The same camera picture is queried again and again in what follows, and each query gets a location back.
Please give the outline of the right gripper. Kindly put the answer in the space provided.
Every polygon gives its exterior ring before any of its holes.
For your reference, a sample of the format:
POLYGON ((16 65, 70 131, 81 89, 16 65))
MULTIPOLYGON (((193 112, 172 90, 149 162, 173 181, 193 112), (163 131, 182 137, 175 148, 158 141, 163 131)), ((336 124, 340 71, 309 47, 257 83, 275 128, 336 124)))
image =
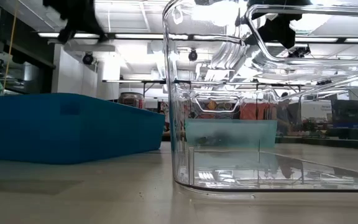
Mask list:
MULTIPOLYGON (((254 4, 283 5, 283 6, 307 6, 310 0, 250 0, 249 6, 254 4)), ((277 14, 272 20, 266 19, 265 24, 258 28, 258 32, 264 42, 277 41, 286 49, 295 44, 295 31, 290 28, 291 21, 299 21, 302 14, 277 14)))

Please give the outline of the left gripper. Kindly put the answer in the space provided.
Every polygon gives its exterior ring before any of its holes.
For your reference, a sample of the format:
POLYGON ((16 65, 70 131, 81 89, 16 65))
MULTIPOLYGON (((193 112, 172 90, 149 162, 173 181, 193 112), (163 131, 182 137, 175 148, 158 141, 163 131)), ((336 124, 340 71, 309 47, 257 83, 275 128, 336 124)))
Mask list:
POLYGON ((67 43, 77 31, 99 35, 98 43, 108 41, 108 36, 96 18, 94 0, 43 0, 42 4, 56 10, 61 20, 67 20, 57 37, 60 43, 67 43))

